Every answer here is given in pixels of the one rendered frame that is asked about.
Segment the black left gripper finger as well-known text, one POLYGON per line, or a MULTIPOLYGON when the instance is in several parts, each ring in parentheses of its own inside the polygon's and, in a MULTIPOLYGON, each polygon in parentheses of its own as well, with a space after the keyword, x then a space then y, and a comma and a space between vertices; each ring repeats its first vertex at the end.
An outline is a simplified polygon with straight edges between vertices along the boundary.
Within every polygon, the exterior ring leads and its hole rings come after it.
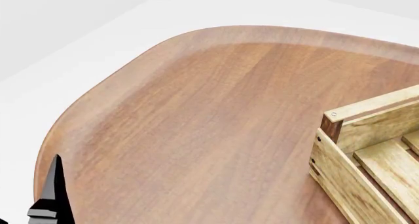
POLYGON ((28 210, 28 224, 76 224, 65 186, 62 158, 55 155, 41 197, 28 210))

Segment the large brown wooden tray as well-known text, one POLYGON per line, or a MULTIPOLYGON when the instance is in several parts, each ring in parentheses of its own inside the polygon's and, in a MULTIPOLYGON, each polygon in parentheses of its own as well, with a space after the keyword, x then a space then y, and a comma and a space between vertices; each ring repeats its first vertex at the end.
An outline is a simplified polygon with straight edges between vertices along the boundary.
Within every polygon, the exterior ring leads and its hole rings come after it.
POLYGON ((73 103, 41 146, 76 224, 347 224, 308 173, 324 111, 419 84, 419 48, 230 26, 150 48, 73 103))

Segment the light wooden slat crate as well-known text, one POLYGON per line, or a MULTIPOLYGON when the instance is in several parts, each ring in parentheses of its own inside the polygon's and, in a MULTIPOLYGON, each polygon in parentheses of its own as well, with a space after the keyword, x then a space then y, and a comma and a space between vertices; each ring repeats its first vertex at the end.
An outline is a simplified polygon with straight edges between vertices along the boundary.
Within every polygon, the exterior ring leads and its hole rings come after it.
POLYGON ((419 85, 324 112, 310 175, 351 224, 419 224, 419 85))

